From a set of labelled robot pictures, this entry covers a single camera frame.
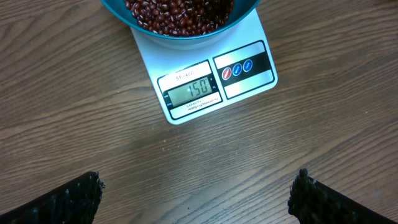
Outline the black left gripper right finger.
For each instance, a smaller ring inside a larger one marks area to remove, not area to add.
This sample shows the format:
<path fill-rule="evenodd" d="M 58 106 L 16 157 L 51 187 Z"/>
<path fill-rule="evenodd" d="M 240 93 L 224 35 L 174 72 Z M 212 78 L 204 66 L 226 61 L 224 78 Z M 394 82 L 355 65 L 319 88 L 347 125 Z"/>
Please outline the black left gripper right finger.
<path fill-rule="evenodd" d="M 299 170 L 290 188 L 288 213 L 301 224 L 397 224 Z"/>

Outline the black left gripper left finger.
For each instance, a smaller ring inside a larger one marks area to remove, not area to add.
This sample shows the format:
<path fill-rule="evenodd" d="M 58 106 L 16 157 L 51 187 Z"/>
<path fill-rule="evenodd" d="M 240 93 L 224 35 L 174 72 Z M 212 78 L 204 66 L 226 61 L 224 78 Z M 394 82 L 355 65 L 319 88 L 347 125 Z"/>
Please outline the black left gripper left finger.
<path fill-rule="evenodd" d="M 92 224 L 102 199 L 104 182 L 89 171 L 40 197 L 1 215 L 1 223 Z"/>

